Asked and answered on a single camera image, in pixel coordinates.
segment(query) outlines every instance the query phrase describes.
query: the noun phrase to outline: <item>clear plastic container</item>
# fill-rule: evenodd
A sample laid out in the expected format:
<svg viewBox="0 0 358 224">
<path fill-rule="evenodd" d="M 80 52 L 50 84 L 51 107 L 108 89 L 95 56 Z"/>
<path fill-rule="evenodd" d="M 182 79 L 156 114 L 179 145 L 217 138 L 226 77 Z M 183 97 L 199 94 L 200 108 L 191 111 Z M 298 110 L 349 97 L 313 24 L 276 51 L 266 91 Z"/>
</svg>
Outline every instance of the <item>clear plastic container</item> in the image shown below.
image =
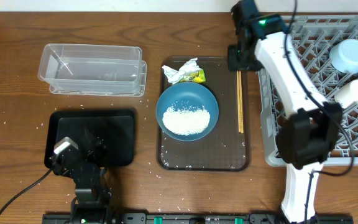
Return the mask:
<svg viewBox="0 0 358 224">
<path fill-rule="evenodd" d="M 56 94 L 142 96 L 146 71 L 138 47 L 48 44 L 38 77 Z"/>
</svg>

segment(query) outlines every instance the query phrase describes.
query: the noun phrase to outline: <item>green light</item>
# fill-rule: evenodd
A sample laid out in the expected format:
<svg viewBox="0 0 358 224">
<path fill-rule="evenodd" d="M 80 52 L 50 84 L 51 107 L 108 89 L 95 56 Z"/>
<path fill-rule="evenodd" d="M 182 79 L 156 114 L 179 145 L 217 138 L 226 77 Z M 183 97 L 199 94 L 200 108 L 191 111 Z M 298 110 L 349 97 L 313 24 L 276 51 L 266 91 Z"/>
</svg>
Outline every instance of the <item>green light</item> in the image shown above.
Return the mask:
<svg viewBox="0 0 358 224">
<path fill-rule="evenodd" d="M 264 26 L 266 24 L 266 19 L 262 20 L 262 21 L 259 21 L 259 24 Z"/>
</svg>

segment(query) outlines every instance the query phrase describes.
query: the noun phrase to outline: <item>white rice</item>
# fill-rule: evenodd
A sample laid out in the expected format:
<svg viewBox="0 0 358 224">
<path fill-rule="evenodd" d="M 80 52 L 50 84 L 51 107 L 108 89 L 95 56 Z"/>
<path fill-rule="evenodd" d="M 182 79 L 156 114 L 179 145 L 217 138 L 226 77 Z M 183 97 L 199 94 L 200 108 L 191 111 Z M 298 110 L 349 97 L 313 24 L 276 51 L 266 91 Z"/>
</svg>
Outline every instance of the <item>white rice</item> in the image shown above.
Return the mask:
<svg viewBox="0 0 358 224">
<path fill-rule="evenodd" d="M 171 132 L 187 136 L 202 133 L 208 127 L 210 117 L 204 108 L 175 110 L 171 106 L 164 113 L 162 122 Z"/>
</svg>

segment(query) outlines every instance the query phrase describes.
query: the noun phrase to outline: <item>wooden table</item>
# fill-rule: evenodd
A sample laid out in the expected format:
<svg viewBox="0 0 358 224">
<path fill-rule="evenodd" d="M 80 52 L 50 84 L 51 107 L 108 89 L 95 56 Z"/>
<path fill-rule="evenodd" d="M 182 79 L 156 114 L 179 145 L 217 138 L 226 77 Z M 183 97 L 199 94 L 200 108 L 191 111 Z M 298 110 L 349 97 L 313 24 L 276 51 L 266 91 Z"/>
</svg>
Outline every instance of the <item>wooden table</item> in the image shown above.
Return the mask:
<svg viewBox="0 0 358 224">
<path fill-rule="evenodd" d="M 159 209 L 163 213 L 278 212 L 285 192 L 285 168 L 270 167 L 264 161 L 259 83 L 254 73 L 247 74 L 246 106 L 252 131 L 252 160 L 247 170 L 172 172 L 156 162 L 154 108 L 163 60 L 172 55 L 223 56 L 227 45 L 235 42 L 230 13 L 0 12 L 0 208 L 47 171 L 45 141 L 54 111 L 135 108 L 135 159 L 109 174 L 113 194 L 122 207 L 154 213 Z M 145 95 L 51 94 L 48 85 L 37 78 L 42 50 L 49 43 L 140 47 L 148 66 Z M 49 175 L 10 205 L 0 223 L 40 223 L 44 213 L 69 212 L 74 187 L 71 179 Z M 345 177 L 320 177 L 315 207 L 318 213 L 350 213 L 358 223 L 358 167 Z"/>
</svg>

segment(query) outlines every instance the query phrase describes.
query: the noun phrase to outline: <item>white cup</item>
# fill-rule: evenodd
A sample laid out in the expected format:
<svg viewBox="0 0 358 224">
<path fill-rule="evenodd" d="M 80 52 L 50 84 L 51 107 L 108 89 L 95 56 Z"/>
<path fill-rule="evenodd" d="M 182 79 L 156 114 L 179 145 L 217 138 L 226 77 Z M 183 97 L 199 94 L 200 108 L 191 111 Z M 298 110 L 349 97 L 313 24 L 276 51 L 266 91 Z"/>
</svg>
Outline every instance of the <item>white cup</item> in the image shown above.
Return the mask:
<svg viewBox="0 0 358 224">
<path fill-rule="evenodd" d="M 335 45 L 330 53 L 333 67 L 343 73 L 358 72 L 358 40 L 348 39 Z"/>
</svg>

